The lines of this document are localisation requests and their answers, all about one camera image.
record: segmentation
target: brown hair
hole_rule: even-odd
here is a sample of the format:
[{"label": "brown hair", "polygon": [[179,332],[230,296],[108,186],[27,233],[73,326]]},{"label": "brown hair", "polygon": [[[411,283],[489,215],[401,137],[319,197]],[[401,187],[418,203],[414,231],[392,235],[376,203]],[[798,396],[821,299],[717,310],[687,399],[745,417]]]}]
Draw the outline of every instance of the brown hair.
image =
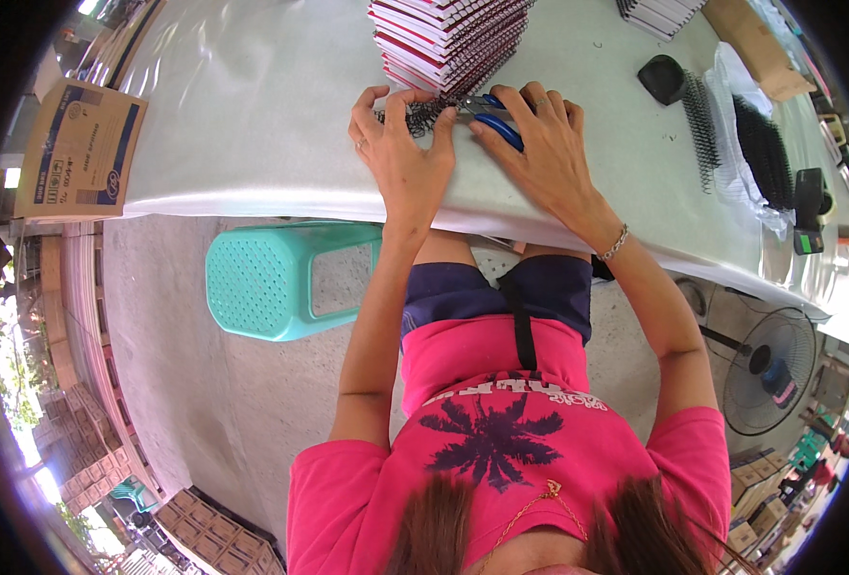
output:
[{"label": "brown hair", "polygon": [[[459,575],[468,541],[472,491],[464,481],[434,475],[423,491],[412,493],[385,575]],[[717,558],[703,548],[704,542],[693,535],[690,525],[706,540],[719,544],[745,572],[759,574],[709,529],[690,520],[679,501],[668,504],[660,476],[626,478],[605,509],[594,509],[586,569],[603,575],[710,575]]]}]

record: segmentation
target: pink t-shirt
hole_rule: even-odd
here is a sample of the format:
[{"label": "pink t-shirt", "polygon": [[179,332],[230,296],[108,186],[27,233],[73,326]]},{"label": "pink t-shirt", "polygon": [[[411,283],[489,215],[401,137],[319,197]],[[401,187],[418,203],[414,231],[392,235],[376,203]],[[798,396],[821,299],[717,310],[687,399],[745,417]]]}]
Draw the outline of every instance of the pink t-shirt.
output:
[{"label": "pink t-shirt", "polygon": [[[560,497],[586,529],[593,503],[612,495],[621,478],[661,472],[666,496],[725,539],[731,483],[721,414],[684,409],[642,445],[625,420],[587,393],[581,336],[555,320],[533,319],[532,326],[539,368],[532,373],[516,371],[510,316],[438,321],[407,334],[402,407],[409,417],[391,452],[364,441],[333,441],[293,462],[292,575],[382,572],[409,494],[435,472],[476,485],[466,567],[491,550],[527,502],[547,491],[547,479],[561,484]],[[555,500],[539,500],[504,540],[538,525],[583,539]]]}]

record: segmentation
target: navy blue shorts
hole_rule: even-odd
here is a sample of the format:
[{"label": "navy blue shorts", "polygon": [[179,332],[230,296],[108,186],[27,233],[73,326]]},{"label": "navy blue shorts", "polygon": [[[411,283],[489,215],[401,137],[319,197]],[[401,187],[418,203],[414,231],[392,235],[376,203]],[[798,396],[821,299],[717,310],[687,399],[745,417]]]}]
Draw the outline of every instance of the navy blue shorts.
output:
[{"label": "navy blue shorts", "polygon": [[[557,319],[591,339],[591,264],[572,256],[533,256],[504,276],[516,286],[523,309],[539,319]],[[411,267],[402,312],[402,339],[414,328],[444,319],[510,314],[504,296],[478,268],[464,263]]]}]

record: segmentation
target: hand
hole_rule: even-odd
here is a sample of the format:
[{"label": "hand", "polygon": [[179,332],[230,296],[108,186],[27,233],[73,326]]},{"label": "hand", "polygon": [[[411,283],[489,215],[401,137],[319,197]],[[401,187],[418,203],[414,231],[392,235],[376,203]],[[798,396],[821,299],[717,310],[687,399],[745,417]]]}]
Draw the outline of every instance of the hand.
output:
[{"label": "hand", "polygon": [[559,92],[546,92],[538,82],[530,82],[519,93],[510,86],[494,86],[491,94],[516,122],[523,152],[479,121],[470,123],[469,129],[527,197],[597,253],[607,251],[618,240],[622,223],[591,183],[584,157],[584,111],[563,100]]},{"label": "hand", "polygon": [[430,150],[422,150],[408,133],[405,107],[411,102],[426,102],[433,95],[422,90],[395,92],[385,101],[385,124],[381,124],[372,113],[372,104],[388,93],[389,86],[363,90],[350,110],[348,135],[383,196],[384,238],[420,244],[456,165],[452,137],[456,108],[441,112],[433,125],[433,144]]}]

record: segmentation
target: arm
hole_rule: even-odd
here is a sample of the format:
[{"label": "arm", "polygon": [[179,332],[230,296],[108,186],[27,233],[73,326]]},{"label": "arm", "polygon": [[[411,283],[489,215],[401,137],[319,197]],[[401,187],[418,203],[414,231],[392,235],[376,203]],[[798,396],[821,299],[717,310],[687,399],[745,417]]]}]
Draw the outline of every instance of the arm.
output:
[{"label": "arm", "polygon": [[[598,254],[613,247],[622,222],[591,182],[584,157],[583,110],[537,82],[519,93],[509,86],[494,86],[491,94],[516,121],[523,152],[479,122],[470,124],[472,132],[530,199]],[[654,425],[684,408],[718,408],[705,343],[670,277],[634,236],[606,263],[658,358],[661,393]]]},{"label": "arm", "polygon": [[383,247],[350,333],[338,380],[329,440],[358,439],[389,449],[389,410],[408,272],[440,207],[455,165],[451,133],[455,108],[434,124],[433,145],[421,150],[405,123],[405,108],[431,94],[396,92],[386,100],[385,123],[372,114],[388,86],[363,91],[350,112],[350,139],[370,168],[385,204]]}]

